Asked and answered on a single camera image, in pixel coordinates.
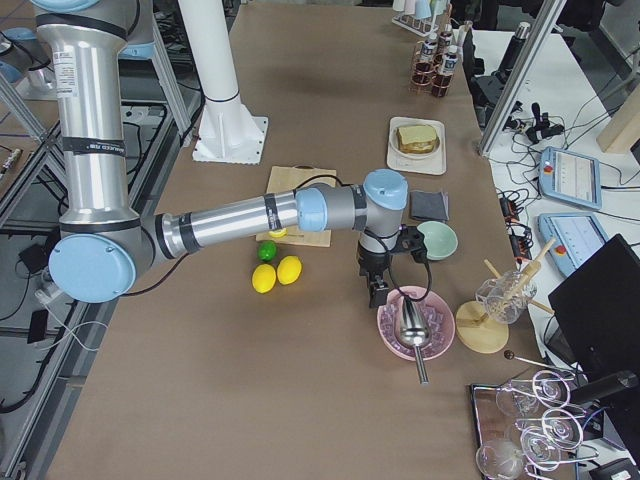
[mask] pink bowl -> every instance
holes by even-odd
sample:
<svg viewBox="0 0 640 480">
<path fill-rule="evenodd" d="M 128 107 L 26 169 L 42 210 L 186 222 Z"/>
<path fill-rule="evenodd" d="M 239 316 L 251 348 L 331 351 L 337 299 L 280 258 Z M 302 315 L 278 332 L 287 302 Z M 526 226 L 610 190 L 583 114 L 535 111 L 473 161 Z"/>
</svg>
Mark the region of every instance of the pink bowl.
<svg viewBox="0 0 640 480">
<path fill-rule="evenodd" d="M 423 287 L 400 287 L 406 294 L 414 298 L 421 297 L 426 292 Z M 415 361 L 413 349 L 405 347 L 396 338 L 395 326 L 398 315 L 402 314 L 402 302 L 404 298 L 398 290 L 392 290 L 387 296 L 387 304 L 378 308 L 378 330 L 382 341 L 389 350 L 405 360 Z M 423 312 L 431 329 L 432 341 L 422 347 L 422 356 L 425 360 L 442 355 L 453 343 L 456 326 L 453 313 L 446 302 L 434 292 L 429 292 L 427 298 L 418 303 L 418 308 Z"/>
</svg>

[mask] green bowl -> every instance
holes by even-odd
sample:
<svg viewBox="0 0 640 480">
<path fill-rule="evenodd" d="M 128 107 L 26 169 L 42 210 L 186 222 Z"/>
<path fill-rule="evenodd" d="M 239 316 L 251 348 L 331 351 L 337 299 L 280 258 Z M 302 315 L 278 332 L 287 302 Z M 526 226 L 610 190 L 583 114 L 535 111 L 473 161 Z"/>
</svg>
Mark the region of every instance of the green bowl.
<svg viewBox="0 0 640 480">
<path fill-rule="evenodd" d="M 442 222 L 424 222 L 418 230 L 424 235 L 429 260 L 444 260 L 458 248 L 456 232 Z"/>
</svg>

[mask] blue and white device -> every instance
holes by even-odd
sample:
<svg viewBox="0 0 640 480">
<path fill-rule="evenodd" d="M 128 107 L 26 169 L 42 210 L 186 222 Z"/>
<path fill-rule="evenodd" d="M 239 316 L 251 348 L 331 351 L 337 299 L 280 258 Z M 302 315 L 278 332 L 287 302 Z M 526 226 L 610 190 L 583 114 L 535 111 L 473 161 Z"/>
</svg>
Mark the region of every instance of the blue and white device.
<svg viewBox="0 0 640 480">
<path fill-rule="evenodd" d="M 570 205 L 600 210 L 600 162 L 581 153 L 547 147 L 542 152 L 540 193 Z"/>
<path fill-rule="evenodd" d="M 545 243 L 556 239 L 549 252 L 565 277 L 609 240 L 596 216 L 588 212 L 542 214 L 538 217 L 538 230 Z"/>
</svg>

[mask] bread slice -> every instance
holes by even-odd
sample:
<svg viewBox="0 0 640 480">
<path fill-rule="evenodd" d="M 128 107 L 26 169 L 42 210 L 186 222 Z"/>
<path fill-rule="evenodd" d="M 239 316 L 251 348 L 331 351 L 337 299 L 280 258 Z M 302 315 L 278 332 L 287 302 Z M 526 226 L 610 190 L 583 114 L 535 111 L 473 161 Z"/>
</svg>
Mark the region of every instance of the bread slice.
<svg viewBox="0 0 640 480">
<path fill-rule="evenodd" d="M 402 153 L 431 153 L 438 147 L 438 133 L 431 125 L 406 125 L 396 129 L 398 150 Z"/>
</svg>

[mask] black screen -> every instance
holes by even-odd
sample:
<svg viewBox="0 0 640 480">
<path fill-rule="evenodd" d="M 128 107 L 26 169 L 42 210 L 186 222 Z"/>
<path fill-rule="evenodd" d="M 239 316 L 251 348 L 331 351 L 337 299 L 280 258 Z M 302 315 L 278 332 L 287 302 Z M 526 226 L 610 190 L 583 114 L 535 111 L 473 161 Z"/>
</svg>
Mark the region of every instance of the black screen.
<svg viewBox="0 0 640 480">
<path fill-rule="evenodd" d="M 640 377 L 640 260 L 621 235 L 551 292 L 549 301 L 590 382 L 620 370 Z M 640 388 L 601 403 L 640 464 Z"/>
</svg>

